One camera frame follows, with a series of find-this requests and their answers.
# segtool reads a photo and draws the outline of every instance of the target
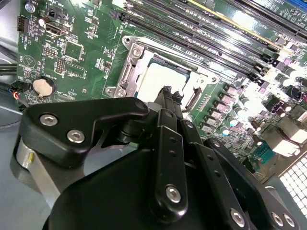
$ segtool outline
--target motherboard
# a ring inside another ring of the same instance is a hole
[[[261,179],[307,139],[306,12],[300,0],[22,0],[20,97],[150,102],[171,86],[201,138]]]

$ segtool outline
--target screw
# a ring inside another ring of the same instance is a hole
[[[166,188],[166,195],[173,203],[179,203],[181,201],[180,192],[173,186],[168,186]]]
[[[230,209],[230,215],[231,218],[234,220],[234,222],[239,226],[239,227],[244,227],[245,226],[245,221],[243,219],[243,217],[241,216],[241,214],[235,210],[235,209]]]
[[[25,5],[24,5],[24,8],[26,11],[28,11],[29,13],[34,13],[35,12],[35,5],[33,5],[32,3],[30,2],[27,2]]]
[[[282,219],[275,213],[275,212],[272,212],[272,217],[274,219],[274,221],[280,226],[282,227],[283,226],[283,221]]]
[[[42,115],[39,121],[45,126],[55,126],[58,123],[57,118],[51,114]]]
[[[107,92],[108,94],[111,94],[111,93],[113,92],[113,89],[107,88],[107,89],[106,89],[106,92]]]
[[[287,215],[287,214],[283,214],[284,218],[286,219],[287,223],[291,226],[291,227],[295,227],[294,221]]]
[[[186,123],[189,128],[193,128],[193,124],[190,121],[187,121]]]
[[[126,38],[124,39],[124,43],[129,44],[129,43],[130,43],[130,39],[129,39],[128,37],[126,37]]]
[[[84,142],[85,137],[84,134],[79,130],[71,130],[67,133],[67,138],[73,143],[80,144]]]
[[[216,140],[213,140],[212,143],[213,143],[216,147],[220,147],[220,143],[217,142]]]
[[[139,48],[135,48],[132,53],[136,58],[139,58],[142,54]]]

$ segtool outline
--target surface-mount component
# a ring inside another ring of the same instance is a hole
[[[252,135],[252,138],[257,146],[262,145],[262,140],[257,135]]]
[[[42,27],[44,27],[47,23],[50,23],[51,19],[49,17],[43,17],[38,19],[38,24]]]
[[[228,136],[229,135],[229,129],[226,126],[222,126],[220,127],[220,131],[222,133],[223,136]]]
[[[220,102],[220,101],[215,101],[214,102],[214,107],[221,111],[222,113],[225,113],[226,111],[228,111],[230,109],[230,106]]]
[[[280,82],[281,85],[283,85],[284,87],[288,87],[290,86],[291,84],[293,84],[293,79],[290,79],[286,76],[281,76],[278,81]]]
[[[293,110],[290,113],[291,118],[293,118],[296,121],[305,123],[307,122],[307,109],[303,108],[301,105],[297,105],[293,108]]]
[[[302,73],[294,68],[291,67],[285,67],[283,69],[283,73],[285,73],[286,75],[288,75],[290,78],[297,78],[297,77],[301,77]]]
[[[217,120],[213,117],[210,117],[210,116],[205,117],[204,121],[205,121],[205,123],[207,123],[208,125],[213,126],[213,127],[217,126],[217,124],[219,123],[219,120]]]
[[[63,15],[63,9],[57,6],[49,6],[47,15],[52,18],[61,18]]]
[[[273,125],[269,125],[266,130],[263,131],[262,137],[274,152],[286,157],[297,155],[300,152],[299,146],[288,141]]]
[[[234,86],[226,85],[224,89],[225,89],[226,93],[228,93],[230,95],[233,95],[233,96],[238,95],[238,89]]]
[[[307,140],[306,126],[300,122],[284,117],[279,121],[278,126],[292,141],[303,144]]]
[[[235,127],[238,124],[238,121],[235,119],[235,117],[231,115],[227,118],[227,121],[231,127]]]
[[[257,121],[251,121],[250,122],[251,126],[253,126],[253,128],[259,132],[261,130],[261,127],[259,126],[259,124],[257,123]]]
[[[241,103],[244,105],[245,108],[251,108],[252,102],[247,97],[242,97],[240,99]]]
[[[239,117],[244,117],[246,114],[246,111],[244,109],[242,109],[240,106],[236,106],[234,108],[235,113],[239,116]]]
[[[33,90],[39,97],[48,97],[54,94],[56,85],[52,79],[41,76],[33,80]]]

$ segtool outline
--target mounting hole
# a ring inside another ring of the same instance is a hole
[[[173,117],[173,115],[170,112],[165,112],[166,116]]]
[[[173,143],[176,143],[177,140],[175,138],[170,138],[170,140],[173,142]]]
[[[172,150],[170,150],[170,152],[169,152],[173,157],[175,157],[176,156],[176,153],[175,153],[175,151],[172,151]]]
[[[213,161],[213,160],[214,160],[214,158],[213,158],[212,156],[210,156],[210,155],[208,155],[207,157],[208,157],[208,158],[209,158],[209,160],[211,160],[211,161]]]
[[[140,108],[140,109],[145,109],[145,105],[144,105],[143,103],[141,103],[141,102],[136,102],[135,104],[136,104],[136,106],[137,106],[138,108]]]
[[[214,173],[217,177],[221,177],[221,174],[217,170],[215,170]]]
[[[126,38],[124,39],[124,43],[125,43],[125,44],[130,44],[130,38],[126,37]]]

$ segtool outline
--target gray metal surface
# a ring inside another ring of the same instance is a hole
[[[43,197],[52,208],[60,194],[72,183],[84,177],[83,166],[65,169],[19,142],[16,159],[32,175]]]

